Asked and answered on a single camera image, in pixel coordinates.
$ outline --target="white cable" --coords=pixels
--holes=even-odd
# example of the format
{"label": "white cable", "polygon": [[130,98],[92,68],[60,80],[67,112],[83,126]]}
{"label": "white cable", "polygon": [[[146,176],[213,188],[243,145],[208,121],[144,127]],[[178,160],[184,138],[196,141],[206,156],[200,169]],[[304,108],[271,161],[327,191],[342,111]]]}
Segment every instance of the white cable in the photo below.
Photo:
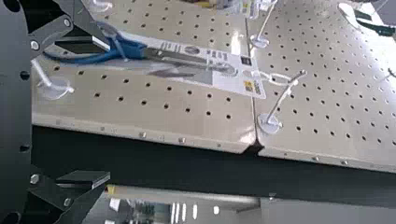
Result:
{"label": "white cable", "polygon": [[[258,71],[258,72],[259,72],[259,74],[260,74],[261,76],[264,76],[264,77],[265,77],[265,78],[264,78],[265,81],[268,81],[269,83],[274,84],[274,85],[276,85],[276,86],[280,86],[280,87],[289,86],[290,81],[291,81],[291,77],[288,77],[288,76],[285,76],[285,75],[281,75],[281,74],[278,74],[278,73],[266,74],[266,73],[264,73],[264,72],[262,72],[262,71]],[[281,79],[285,79],[286,82],[277,82],[277,81],[273,81],[273,78],[274,78],[274,77],[278,77],[278,78],[281,78]]]}
{"label": "white cable", "polygon": [[38,62],[37,59],[33,59],[31,61],[33,68],[37,71],[38,75],[41,78],[41,81],[46,85],[47,87],[53,88],[56,91],[69,91],[69,92],[74,92],[74,89],[72,87],[66,86],[58,86],[54,85],[49,77],[47,76],[46,72],[44,72],[43,68],[41,67],[40,63]]}

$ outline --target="yellow label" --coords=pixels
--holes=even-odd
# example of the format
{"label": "yellow label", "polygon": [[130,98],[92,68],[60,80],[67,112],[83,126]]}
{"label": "yellow label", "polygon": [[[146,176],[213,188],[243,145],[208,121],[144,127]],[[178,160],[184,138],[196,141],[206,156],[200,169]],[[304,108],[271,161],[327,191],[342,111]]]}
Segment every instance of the yellow label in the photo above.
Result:
{"label": "yellow label", "polygon": [[244,84],[246,91],[253,91],[253,83],[251,81],[244,81]]}

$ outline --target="scissors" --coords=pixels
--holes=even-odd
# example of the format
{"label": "scissors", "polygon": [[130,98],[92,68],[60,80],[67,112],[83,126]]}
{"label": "scissors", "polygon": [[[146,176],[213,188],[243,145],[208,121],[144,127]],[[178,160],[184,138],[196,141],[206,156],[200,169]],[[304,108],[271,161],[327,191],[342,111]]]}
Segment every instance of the scissors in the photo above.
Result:
{"label": "scissors", "polygon": [[47,52],[44,52],[44,56],[59,63],[95,64],[114,59],[123,59],[124,61],[152,60],[178,66],[183,65],[214,70],[228,75],[236,73],[236,69],[228,63],[218,63],[187,54],[150,48],[146,44],[124,38],[116,28],[107,23],[98,21],[97,25],[104,32],[104,35],[109,41],[109,51],[88,57],[77,58],[62,58]]}

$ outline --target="black machine part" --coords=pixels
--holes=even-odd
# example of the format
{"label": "black machine part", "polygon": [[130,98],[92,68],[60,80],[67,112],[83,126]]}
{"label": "black machine part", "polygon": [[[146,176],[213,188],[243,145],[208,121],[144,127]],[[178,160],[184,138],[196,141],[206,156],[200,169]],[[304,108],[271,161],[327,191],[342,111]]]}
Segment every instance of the black machine part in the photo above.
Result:
{"label": "black machine part", "polygon": [[0,223],[19,223],[31,179],[30,61],[75,28],[106,42],[80,0],[0,1]]}

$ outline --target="robotic arm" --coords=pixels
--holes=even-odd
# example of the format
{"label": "robotic arm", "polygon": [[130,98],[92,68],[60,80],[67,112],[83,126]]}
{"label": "robotic arm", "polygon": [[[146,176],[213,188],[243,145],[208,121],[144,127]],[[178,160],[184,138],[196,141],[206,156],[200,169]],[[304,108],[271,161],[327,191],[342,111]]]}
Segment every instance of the robotic arm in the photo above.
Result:
{"label": "robotic arm", "polygon": [[109,173],[52,181],[31,165],[30,61],[53,43],[97,52],[107,40],[80,0],[2,0],[0,28],[0,223],[80,223],[70,213],[91,209]]}

